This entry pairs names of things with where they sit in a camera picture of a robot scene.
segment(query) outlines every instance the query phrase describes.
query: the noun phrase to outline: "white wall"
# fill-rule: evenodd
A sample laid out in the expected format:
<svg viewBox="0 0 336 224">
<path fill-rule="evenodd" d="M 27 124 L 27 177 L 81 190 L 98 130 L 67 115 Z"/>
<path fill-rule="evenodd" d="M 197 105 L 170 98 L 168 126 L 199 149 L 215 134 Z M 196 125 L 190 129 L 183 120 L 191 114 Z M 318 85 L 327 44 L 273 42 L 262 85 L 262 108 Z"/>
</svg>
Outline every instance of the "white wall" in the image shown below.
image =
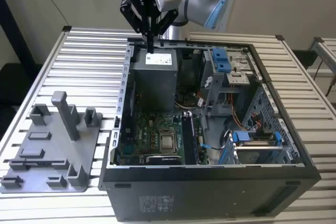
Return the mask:
<svg viewBox="0 0 336 224">
<path fill-rule="evenodd" d="M 73 26 L 129 28 L 121 0 L 54 0 Z M 7 0 L 34 58 L 44 62 L 66 24 L 51 0 Z"/>
<path fill-rule="evenodd" d="M 119 12 L 121 0 L 54 1 L 73 26 L 130 28 Z M 64 20 L 50 0 L 7 2 L 34 58 L 42 63 Z M 335 0 L 236 0 L 228 32 L 282 34 L 292 48 L 305 49 L 314 36 L 336 37 L 334 17 Z"/>
<path fill-rule="evenodd" d="M 313 37 L 336 38 L 336 0 L 236 0 L 228 32 L 281 34 L 292 49 Z"/>
</svg>

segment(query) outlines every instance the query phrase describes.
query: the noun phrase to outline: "blue latch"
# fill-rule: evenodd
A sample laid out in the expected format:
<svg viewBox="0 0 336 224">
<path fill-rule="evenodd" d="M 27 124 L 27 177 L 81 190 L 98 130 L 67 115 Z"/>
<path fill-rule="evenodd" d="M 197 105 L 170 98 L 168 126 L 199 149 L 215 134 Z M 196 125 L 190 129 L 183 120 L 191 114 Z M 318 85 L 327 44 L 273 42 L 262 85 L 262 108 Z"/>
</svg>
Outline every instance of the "blue latch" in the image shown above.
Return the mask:
<svg viewBox="0 0 336 224">
<path fill-rule="evenodd" d="M 278 131 L 275 132 L 275 139 L 278 142 L 278 146 L 280 146 L 282 144 L 282 138 L 281 138 L 281 135 Z"/>
<path fill-rule="evenodd" d="M 212 58 L 214 60 L 214 64 L 216 65 L 217 72 L 231 72 L 231 64 L 224 48 L 214 48 L 212 50 Z"/>
<path fill-rule="evenodd" d="M 250 136 L 248 134 L 248 131 L 235 131 L 232 134 L 233 142 L 238 141 L 250 141 Z"/>
</svg>

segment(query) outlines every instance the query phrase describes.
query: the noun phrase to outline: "computer component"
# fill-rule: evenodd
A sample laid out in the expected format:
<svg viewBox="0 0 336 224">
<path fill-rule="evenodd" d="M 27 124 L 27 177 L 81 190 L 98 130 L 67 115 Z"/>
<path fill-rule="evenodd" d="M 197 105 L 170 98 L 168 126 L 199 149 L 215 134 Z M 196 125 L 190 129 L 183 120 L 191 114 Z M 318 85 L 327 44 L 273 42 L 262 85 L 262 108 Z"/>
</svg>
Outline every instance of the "computer component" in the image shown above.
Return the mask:
<svg viewBox="0 0 336 224">
<path fill-rule="evenodd" d="M 134 59 L 133 65 L 141 61 L 148 68 L 146 54 L 141 52 L 145 47 L 141 40 L 130 40 L 126 60 Z M 214 64 L 214 48 L 226 51 L 232 66 L 230 74 L 243 74 L 248 83 L 231 85 L 227 73 L 219 71 L 220 61 L 219 66 Z M 120 125 L 113 128 L 100 179 L 117 219 L 276 216 L 320 176 L 283 109 L 265 66 L 248 44 L 159 41 L 154 46 L 154 54 L 183 54 L 184 50 L 200 50 L 207 55 L 207 76 L 202 76 L 205 67 L 201 67 L 197 86 L 181 86 L 176 79 L 160 77 L 160 82 L 149 80 L 152 85 L 144 89 L 145 82 L 131 78 L 138 68 L 131 68 L 126 75 L 130 77 L 125 80 L 128 87 L 136 82 L 135 143 L 123 143 Z M 162 66 L 155 66 L 160 70 L 153 67 L 157 74 L 147 79 L 164 73 Z M 156 102 L 143 100 L 152 95 L 150 92 L 158 94 L 159 89 L 164 98 Z M 189 93 L 188 100 L 176 97 L 173 89 L 184 89 Z M 123 95 L 118 96 L 121 111 Z M 156 111 L 157 104 L 169 99 L 175 105 L 167 106 L 164 112 Z M 207 204 L 199 204 L 200 198 Z M 169 204 L 163 208 L 162 202 Z"/>
<path fill-rule="evenodd" d="M 184 112 L 181 121 L 185 164 L 196 165 L 200 160 L 198 157 L 197 140 L 192 113 L 190 111 Z"/>
<path fill-rule="evenodd" d="M 172 154 L 175 153 L 176 140 L 174 129 L 160 130 L 160 153 Z"/>
</svg>

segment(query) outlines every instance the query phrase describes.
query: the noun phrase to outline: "metal frame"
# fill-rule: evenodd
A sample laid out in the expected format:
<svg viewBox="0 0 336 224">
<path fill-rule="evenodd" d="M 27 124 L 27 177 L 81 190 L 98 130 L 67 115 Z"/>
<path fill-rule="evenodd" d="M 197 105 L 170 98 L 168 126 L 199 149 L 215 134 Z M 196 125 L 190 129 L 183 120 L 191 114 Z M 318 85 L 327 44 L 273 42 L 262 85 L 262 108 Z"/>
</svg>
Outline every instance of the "metal frame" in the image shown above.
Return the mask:
<svg viewBox="0 0 336 224">
<path fill-rule="evenodd" d="M 313 50 L 336 74 L 336 39 L 314 38 L 310 50 Z"/>
<path fill-rule="evenodd" d="M 118 86 L 113 75 L 107 74 L 105 70 L 112 69 L 112 65 L 123 61 L 127 37 L 140 36 L 129 30 L 82 28 L 73 28 L 69 33 L 61 34 L 0 142 L 0 177 L 7 173 L 8 169 L 7 163 L 3 163 L 3 160 L 14 157 L 18 150 L 17 144 L 24 139 L 25 132 L 31 124 L 31 121 L 26 119 L 26 109 L 29 111 L 34 102 L 46 99 L 45 96 L 51 89 L 62 87 L 72 91 L 69 98 L 77 107 L 96 104 L 100 109 L 104 109 L 103 124 L 91 170 L 90 187 L 86 192 L 79 194 L 0 194 L 0 220 L 27 220 L 27 223 L 45 223 L 45 221 L 82 223 L 83 218 L 99 223 L 116 221 L 106 192 L 98 190 L 97 176 L 102 166 L 104 145 L 113 128 L 115 103 L 111 96 L 112 92 L 108 92 L 107 89 L 113 91 Z M 304 193 L 275 219 L 265 218 L 263 221 L 278 224 L 335 223 L 335 110 L 329 108 L 323 99 L 323 94 L 311 78 L 307 77 L 307 72 L 291 50 L 275 36 L 191 33 L 191 40 L 242 42 L 254 45 L 305 148 L 320 171 L 322 180 L 312 190 Z M 288 68 L 296 71 L 288 73 L 286 72 Z M 79 96 L 89 99 L 80 101 Z M 260 221 L 246 219 L 239 223 L 260 223 Z M 206 222 L 222 223 L 224 220 Z M 225 223 L 236 222 L 225 220 Z"/>
</svg>

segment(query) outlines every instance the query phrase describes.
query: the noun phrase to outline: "blue drive bracket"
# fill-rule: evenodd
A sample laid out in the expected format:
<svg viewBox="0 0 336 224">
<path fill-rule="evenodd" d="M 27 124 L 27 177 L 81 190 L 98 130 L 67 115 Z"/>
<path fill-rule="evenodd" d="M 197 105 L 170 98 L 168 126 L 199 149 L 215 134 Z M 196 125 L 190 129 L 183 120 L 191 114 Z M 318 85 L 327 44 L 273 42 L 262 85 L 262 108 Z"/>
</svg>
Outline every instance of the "blue drive bracket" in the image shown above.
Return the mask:
<svg viewBox="0 0 336 224">
<path fill-rule="evenodd" d="M 231 64 L 224 48 L 214 48 L 212 50 L 212 58 L 219 73 L 230 73 Z"/>
</svg>

